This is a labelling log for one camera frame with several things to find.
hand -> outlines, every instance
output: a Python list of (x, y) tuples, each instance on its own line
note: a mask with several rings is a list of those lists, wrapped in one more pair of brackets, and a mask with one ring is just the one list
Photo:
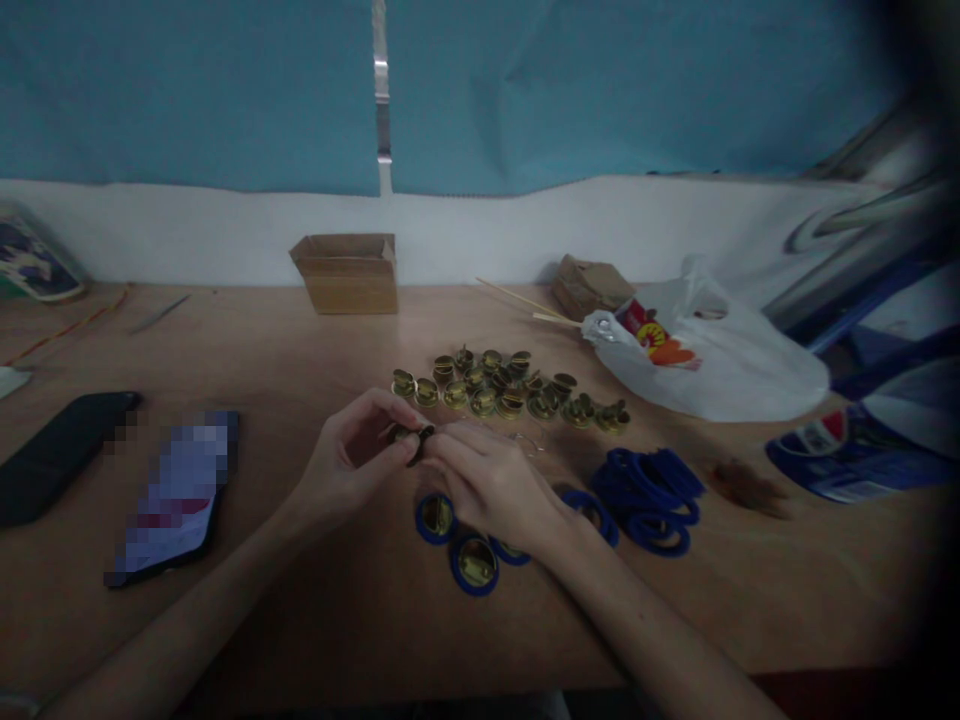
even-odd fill
[(323, 424), (303, 477), (285, 507), (331, 530), (359, 510), (387, 477), (403, 470), (420, 445), (416, 434), (389, 444), (386, 430), (429, 424), (402, 398), (372, 388)]
[(438, 428), (422, 464), (443, 474), (460, 520), (531, 555), (545, 551), (561, 524), (576, 516), (514, 441), (482, 426)]

left hand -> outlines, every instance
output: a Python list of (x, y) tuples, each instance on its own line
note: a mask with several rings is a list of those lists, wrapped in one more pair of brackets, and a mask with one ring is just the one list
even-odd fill
[(331, 415), (286, 508), (327, 530), (345, 522), (381, 482), (404, 469), (420, 445), (415, 434), (388, 444), (385, 431), (393, 423), (415, 431), (429, 424), (405, 400), (378, 388)]

white wall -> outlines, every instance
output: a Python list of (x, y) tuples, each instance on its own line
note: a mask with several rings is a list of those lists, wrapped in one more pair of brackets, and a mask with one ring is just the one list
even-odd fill
[(404, 285), (471, 283), (476, 275), (546, 282), (566, 252), (613, 262), (632, 281), (658, 280), (701, 252), (756, 306), (824, 259), (782, 254), (800, 222), (875, 195), (849, 184), (703, 176), (601, 177), (511, 199), (0, 180), (0, 199), (29, 207), (103, 281), (295, 285), (287, 251), (303, 235), (392, 232)]

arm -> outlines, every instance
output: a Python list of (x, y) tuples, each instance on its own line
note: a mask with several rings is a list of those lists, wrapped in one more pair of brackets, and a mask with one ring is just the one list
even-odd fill
[(328, 419), (303, 478), (260, 529), (41, 717), (169, 717), (296, 553), (346, 521), (413, 457), (415, 434), (380, 451), (391, 422), (424, 423), (382, 390)]
[(515, 443), (458, 423), (427, 440), (425, 455), (443, 473), (457, 516), (542, 562), (668, 717), (785, 718), (563, 504)]

smartphone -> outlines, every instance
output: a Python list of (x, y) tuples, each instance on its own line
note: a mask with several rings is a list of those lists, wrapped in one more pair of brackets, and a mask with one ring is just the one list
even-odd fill
[(79, 397), (0, 465), (0, 527), (43, 515), (140, 400), (135, 392)]
[(127, 518), (104, 585), (124, 587), (207, 551), (223, 489), (236, 468), (238, 424), (236, 412), (219, 411), (171, 430), (137, 512)]

